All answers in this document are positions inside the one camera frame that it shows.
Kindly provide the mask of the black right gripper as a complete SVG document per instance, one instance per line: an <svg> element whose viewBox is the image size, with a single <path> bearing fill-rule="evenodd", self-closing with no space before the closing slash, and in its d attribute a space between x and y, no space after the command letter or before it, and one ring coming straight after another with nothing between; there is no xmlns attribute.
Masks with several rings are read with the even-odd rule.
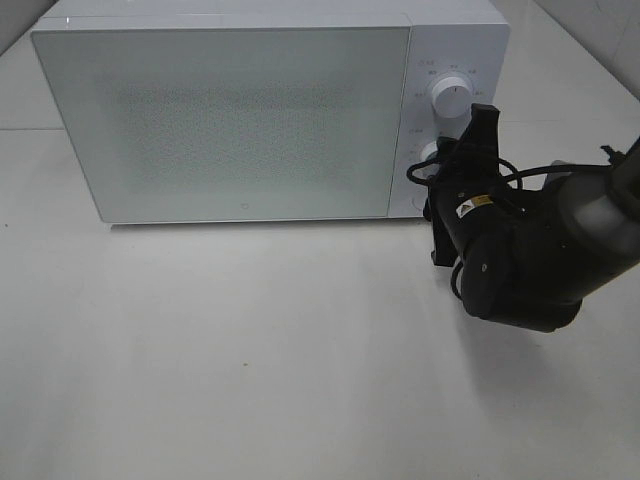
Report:
<svg viewBox="0 0 640 480"><path fill-rule="evenodd" d="M507 231L520 217L518 187L502 175L499 158L500 111L493 105L473 103L471 119L459 138L439 138L435 175L424 179L428 196L424 216L430 221L435 265L452 267L480 237Z"/></svg>

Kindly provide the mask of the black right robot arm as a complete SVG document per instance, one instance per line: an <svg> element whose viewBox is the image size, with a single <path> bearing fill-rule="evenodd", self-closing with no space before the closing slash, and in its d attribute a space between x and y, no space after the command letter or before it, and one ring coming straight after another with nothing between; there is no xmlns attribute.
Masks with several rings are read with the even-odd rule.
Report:
<svg viewBox="0 0 640 480"><path fill-rule="evenodd" d="M434 264L474 317L540 332L639 262L639 149L604 165L519 170L499 155L499 112L475 104L459 138L421 162Z"/></svg>

